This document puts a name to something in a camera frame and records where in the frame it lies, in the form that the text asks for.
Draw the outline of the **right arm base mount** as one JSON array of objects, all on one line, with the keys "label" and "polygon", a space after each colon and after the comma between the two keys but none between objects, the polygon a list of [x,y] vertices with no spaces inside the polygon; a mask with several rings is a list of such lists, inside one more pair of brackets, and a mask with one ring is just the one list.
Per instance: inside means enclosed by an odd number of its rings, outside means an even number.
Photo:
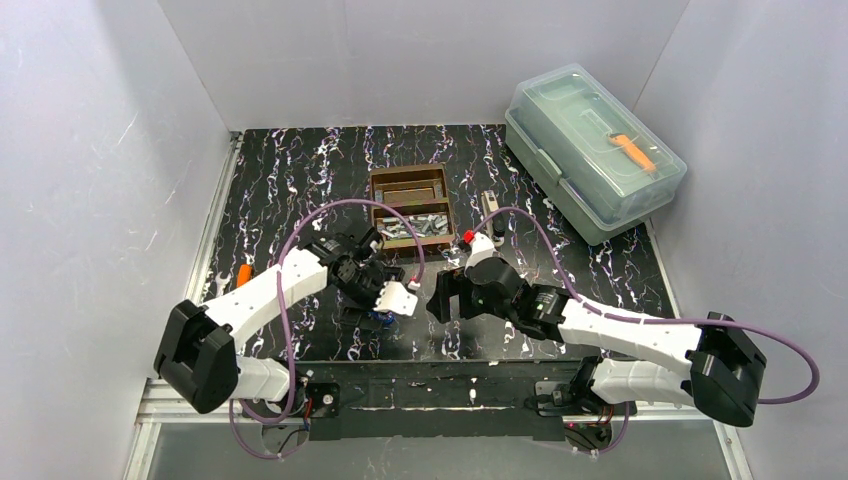
[{"label": "right arm base mount", "polygon": [[558,417],[565,422],[566,442],[574,453],[597,458],[617,446],[624,423],[638,412],[634,402],[608,404],[591,391],[577,391],[570,384],[539,381],[523,406],[541,417]]}]

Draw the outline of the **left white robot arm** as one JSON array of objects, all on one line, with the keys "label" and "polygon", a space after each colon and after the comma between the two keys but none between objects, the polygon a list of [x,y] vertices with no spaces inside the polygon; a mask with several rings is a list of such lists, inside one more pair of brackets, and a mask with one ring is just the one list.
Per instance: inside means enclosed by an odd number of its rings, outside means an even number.
[{"label": "left white robot arm", "polygon": [[286,308],[334,287],[364,312],[411,315],[416,295],[400,274],[375,260],[373,227],[308,236],[282,263],[233,291],[170,312],[153,368],[199,414],[230,400],[295,403],[295,370],[274,359],[240,355],[250,337]]}]

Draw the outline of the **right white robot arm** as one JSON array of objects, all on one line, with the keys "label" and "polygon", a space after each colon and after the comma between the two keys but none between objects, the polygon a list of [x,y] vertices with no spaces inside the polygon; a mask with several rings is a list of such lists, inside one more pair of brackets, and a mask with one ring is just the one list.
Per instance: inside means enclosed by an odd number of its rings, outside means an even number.
[{"label": "right white robot arm", "polygon": [[584,359],[569,385],[574,400],[662,402],[735,427],[754,422],[767,360],[731,321],[676,324],[579,301],[564,288],[527,282],[497,257],[439,273],[427,311],[447,323],[453,300],[463,319],[491,315],[533,339],[620,354]]}]

